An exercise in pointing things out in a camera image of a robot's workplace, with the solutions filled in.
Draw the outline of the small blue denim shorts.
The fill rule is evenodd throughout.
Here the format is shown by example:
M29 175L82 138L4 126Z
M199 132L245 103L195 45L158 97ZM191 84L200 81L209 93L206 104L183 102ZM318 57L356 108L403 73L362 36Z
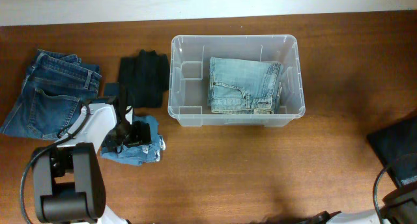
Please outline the small blue denim shorts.
M102 158L116 161L122 164L140 166L143 163L158 162L161 158L161 151L165 150L164 138L158 133L158 122L150 116L133 116L133 123L146 123L150 126L151 142L145 145L134 147L117 146L117 151L112 152L107 145L102 143L100 155Z

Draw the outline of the light blue jeans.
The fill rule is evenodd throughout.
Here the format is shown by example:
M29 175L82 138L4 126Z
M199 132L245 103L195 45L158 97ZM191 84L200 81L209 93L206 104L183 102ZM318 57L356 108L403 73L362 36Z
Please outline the light blue jeans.
M282 70L279 62L211 57L208 106L219 114L276 114Z

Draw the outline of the black garment with red trim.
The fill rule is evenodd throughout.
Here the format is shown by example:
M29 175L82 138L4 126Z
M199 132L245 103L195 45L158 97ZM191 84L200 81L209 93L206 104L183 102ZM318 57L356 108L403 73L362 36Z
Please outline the black garment with red trim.
M367 140L383 167L404 155L416 153L416 117L370 133ZM415 182L416 155L398 161L387 173L398 188Z

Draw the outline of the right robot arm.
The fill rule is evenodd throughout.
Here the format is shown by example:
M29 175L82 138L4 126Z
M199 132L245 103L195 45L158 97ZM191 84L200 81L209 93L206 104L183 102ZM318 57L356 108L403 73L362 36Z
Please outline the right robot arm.
M324 211L303 221L303 224L414 224L416 223L416 183L397 188L383 198L384 206L378 204L378 185L385 172L399 162L415 157L416 153L403 155L386 165L377 175L373 185L374 209L352 214Z

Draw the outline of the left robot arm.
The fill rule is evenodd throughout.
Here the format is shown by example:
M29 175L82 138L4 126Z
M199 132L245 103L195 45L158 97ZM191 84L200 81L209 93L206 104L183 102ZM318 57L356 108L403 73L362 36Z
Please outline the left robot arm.
M41 223L128 223L106 204L97 152L102 143L137 145L149 132L132 122L123 96L81 105L78 119L49 146L37 148L24 173L32 174L35 214Z

